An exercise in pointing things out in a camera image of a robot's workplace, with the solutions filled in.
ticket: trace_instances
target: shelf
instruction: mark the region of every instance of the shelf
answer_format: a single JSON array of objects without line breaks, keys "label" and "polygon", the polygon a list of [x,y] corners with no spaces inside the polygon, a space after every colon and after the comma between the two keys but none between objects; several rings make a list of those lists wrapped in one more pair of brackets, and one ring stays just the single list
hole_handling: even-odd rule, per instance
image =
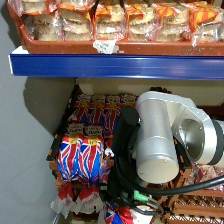
[{"label": "shelf", "polygon": [[19,47],[9,62],[15,76],[224,80],[224,56],[29,54]]}]

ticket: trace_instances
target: union jack flag print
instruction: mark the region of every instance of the union jack flag print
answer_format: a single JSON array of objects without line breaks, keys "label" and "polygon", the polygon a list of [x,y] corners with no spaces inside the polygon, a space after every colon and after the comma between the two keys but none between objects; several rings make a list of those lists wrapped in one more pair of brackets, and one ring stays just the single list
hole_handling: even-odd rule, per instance
[{"label": "union jack flag print", "polygon": [[116,206],[114,204],[105,203],[104,220],[106,224],[123,224],[115,208]]},{"label": "union jack flag print", "polygon": [[135,107],[136,95],[131,93],[121,94],[121,107],[132,106]]},{"label": "union jack flag print", "polygon": [[100,151],[102,141],[91,144],[85,137],[80,148],[78,179],[81,183],[97,184],[99,182]]},{"label": "union jack flag print", "polygon": [[113,135],[117,120],[121,112],[120,96],[106,96],[105,110],[104,110],[104,126],[105,135]]},{"label": "union jack flag print", "polygon": [[104,125],[105,95],[94,95],[89,105],[89,124]]},{"label": "union jack flag print", "polygon": [[78,156],[82,139],[82,134],[76,137],[64,135],[62,138],[57,165],[65,182],[78,180]]},{"label": "union jack flag print", "polygon": [[90,99],[91,96],[80,94],[75,102],[75,110],[68,120],[75,123],[88,124]]}]

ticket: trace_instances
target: product package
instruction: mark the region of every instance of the product package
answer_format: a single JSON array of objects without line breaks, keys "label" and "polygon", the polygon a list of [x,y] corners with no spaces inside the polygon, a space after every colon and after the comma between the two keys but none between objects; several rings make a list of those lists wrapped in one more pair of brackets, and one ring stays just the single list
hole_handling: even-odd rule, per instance
[{"label": "product package", "polygon": [[122,40],[126,21],[119,0],[100,0],[95,13],[95,40]]},{"label": "product package", "polygon": [[57,5],[60,9],[74,11],[88,11],[95,5],[95,0],[58,0]]},{"label": "product package", "polygon": [[222,38],[223,12],[218,6],[206,1],[182,4],[189,8],[189,24],[192,45],[199,42],[216,42]]},{"label": "product package", "polygon": [[62,137],[59,150],[57,166],[60,171],[65,185],[59,191],[55,201],[52,202],[51,208],[57,213],[62,213],[65,217],[69,211],[73,210],[72,181],[78,180],[79,155],[83,142],[83,128],[81,124],[70,123]]},{"label": "product package", "polygon": [[[191,162],[191,166],[192,169],[190,176],[186,178],[184,186],[200,183],[206,180],[211,180],[215,177],[223,175],[223,169],[217,168],[215,166],[202,165],[193,162]],[[223,191],[223,185],[222,184],[216,185],[208,189]]]},{"label": "product package", "polygon": [[127,39],[131,41],[154,40],[159,24],[153,8],[148,7],[143,0],[125,0],[124,8],[128,30]]},{"label": "product package", "polygon": [[99,212],[103,207],[97,188],[102,150],[103,127],[86,127],[78,158],[78,180],[83,184],[83,189],[72,208],[76,214]]},{"label": "product package", "polygon": [[55,0],[8,0],[8,3],[18,16],[51,13],[57,9]]},{"label": "product package", "polygon": [[104,109],[105,136],[113,136],[121,112],[120,96],[106,95]]},{"label": "product package", "polygon": [[77,96],[74,105],[74,112],[68,118],[69,122],[88,124],[88,111],[89,111],[90,99],[91,96],[86,94],[80,94]]},{"label": "product package", "polygon": [[160,21],[156,41],[175,42],[190,38],[187,7],[178,3],[153,3],[152,7]]},{"label": "product package", "polygon": [[103,127],[87,126],[79,154],[78,180],[84,184],[99,183],[100,157],[103,151]]},{"label": "product package", "polygon": [[93,26],[89,11],[60,10],[65,41],[89,41]]},{"label": "product package", "polygon": [[61,41],[61,20],[58,12],[33,16],[34,39],[40,41]]},{"label": "product package", "polygon": [[127,105],[135,107],[135,103],[137,100],[137,97],[135,94],[124,93],[120,95],[120,98],[121,98],[121,107],[127,106]]},{"label": "product package", "polygon": [[105,95],[93,95],[89,104],[89,124],[104,125]]}]

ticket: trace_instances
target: white label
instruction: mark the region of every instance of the white label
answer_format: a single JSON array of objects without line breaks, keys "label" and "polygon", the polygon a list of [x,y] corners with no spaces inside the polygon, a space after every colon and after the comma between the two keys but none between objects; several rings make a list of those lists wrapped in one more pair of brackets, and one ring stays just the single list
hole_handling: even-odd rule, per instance
[{"label": "white label", "polygon": [[78,96],[80,101],[90,101],[91,96],[90,95],[86,95],[86,94],[81,94]]},{"label": "white label", "polygon": [[82,134],[83,133],[83,124],[69,124],[68,127],[69,134]]},{"label": "white label", "polygon": [[89,126],[86,132],[88,136],[102,136],[102,128],[100,126]]},{"label": "white label", "polygon": [[93,95],[92,100],[95,101],[101,101],[101,102],[105,102],[105,96],[104,95]]},{"label": "white label", "polygon": [[93,47],[100,53],[112,54],[114,51],[115,43],[116,40],[95,40],[93,42]]}]

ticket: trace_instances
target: red and blue packaging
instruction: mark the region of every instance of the red and blue packaging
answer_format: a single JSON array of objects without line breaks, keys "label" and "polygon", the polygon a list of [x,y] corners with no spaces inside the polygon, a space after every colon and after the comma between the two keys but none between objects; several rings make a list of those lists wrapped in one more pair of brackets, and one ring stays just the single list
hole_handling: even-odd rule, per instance
[{"label": "red and blue packaging", "polygon": [[124,94],[121,94],[120,97],[121,97],[121,107],[124,107],[127,105],[135,107],[135,103],[137,100],[137,97],[135,94],[124,93]]},{"label": "red and blue packaging", "polygon": [[93,95],[89,105],[89,124],[104,125],[105,95]]},{"label": "red and blue packaging", "polygon": [[113,136],[121,112],[120,96],[106,95],[104,109],[105,136]]},{"label": "red and blue packaging", "polygon": [[83,142],[83,125],[69,123],[60,145],[57,166],[62,174],[65,185],[57,198],[52,202],[51,208],[65,217],[74,207],[72,183],[78,180],[78,158]]},{"label": "red and blue packaging", "polygon": [[69,122],[74,123],[84,123],[88,124],[88,112],[90,106],[91,96],[86,94],[80,94],[77,96],[75,105],[74,105],[74,112],[69,117]]},{"label": "red and blue packaging", "polygon": [[103,127],[87,126],[85,136],[80,148],[78,180],[83,183],[72,211],[90,214],[95,210],[99,212],[103,203],[96,187],[99,183],[100,160],[103,150]]}]

